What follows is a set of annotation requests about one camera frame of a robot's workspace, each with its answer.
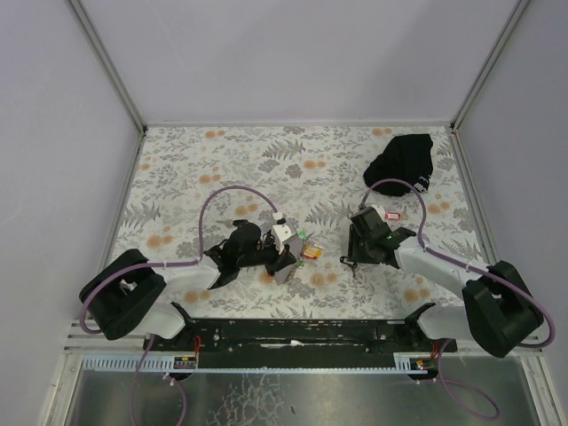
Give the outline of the floral table mat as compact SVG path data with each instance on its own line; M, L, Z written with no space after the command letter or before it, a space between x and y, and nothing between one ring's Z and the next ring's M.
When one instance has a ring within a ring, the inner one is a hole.
M433 174L421 198L367 193L363 173L396 136L430 134ZM267 230L280 210L324 247L289 281L249 268L217 290L175 299L194 317L400 319L427 302L457 305L451 292L383 265L340 263L351 215L362 201L401 215L409 229L454 256L487 262L473 205L445 127L152 127L134 168L111 257L138 249L153 261L194 258L227 238L232 221Z

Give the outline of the blue key tag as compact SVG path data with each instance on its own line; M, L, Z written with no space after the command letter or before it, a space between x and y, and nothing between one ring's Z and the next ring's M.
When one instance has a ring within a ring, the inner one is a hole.
M340 263L350 269L353 279L357 278L357 271L359 269L359 263L357 261L349 258L348 256L341 256Z

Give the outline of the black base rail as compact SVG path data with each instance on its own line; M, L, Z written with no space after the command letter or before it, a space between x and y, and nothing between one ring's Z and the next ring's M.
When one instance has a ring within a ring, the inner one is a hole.
M444 339L415 319L195 319L152 352L197 356L207 369L361 369L395 367L394 356L431 356Z

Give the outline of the black cloth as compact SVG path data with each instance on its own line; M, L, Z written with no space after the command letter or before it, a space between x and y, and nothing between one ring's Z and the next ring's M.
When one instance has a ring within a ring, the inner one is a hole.
M419 193L427 192L433 173L432 147L430 134L396 136L363 173L366 186L394 178L406 181Z

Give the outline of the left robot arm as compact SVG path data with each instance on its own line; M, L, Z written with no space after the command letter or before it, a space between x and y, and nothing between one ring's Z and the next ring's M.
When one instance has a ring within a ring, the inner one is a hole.
M241 270L263 266L267 275L284 283L300 259L304 240L281 219L266 233L247 220L233 222L234 230L198 260L152 263L129 249L86 284L79 294L88 334L109 341L133 332L172 339L191 321L176 301L165 296L187 290L213 290L235 281Z

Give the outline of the yellow key tag on holder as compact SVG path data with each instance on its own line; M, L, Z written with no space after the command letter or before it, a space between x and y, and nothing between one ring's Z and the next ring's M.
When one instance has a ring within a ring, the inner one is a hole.
M304 249L303 257L309 260L317 260L321 257L323 248L317 245L307 246Z

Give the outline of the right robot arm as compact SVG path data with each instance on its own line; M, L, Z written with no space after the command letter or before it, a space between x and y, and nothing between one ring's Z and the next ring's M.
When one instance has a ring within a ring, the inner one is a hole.
M529 347L527 338L550 321L512 264L450 256L428 245L420 231L390 229L374 207L351 217L347 260L415 273L458 296L462 306L430 307L419 314L418 326L431 340L469 339L503 358L516 347Z

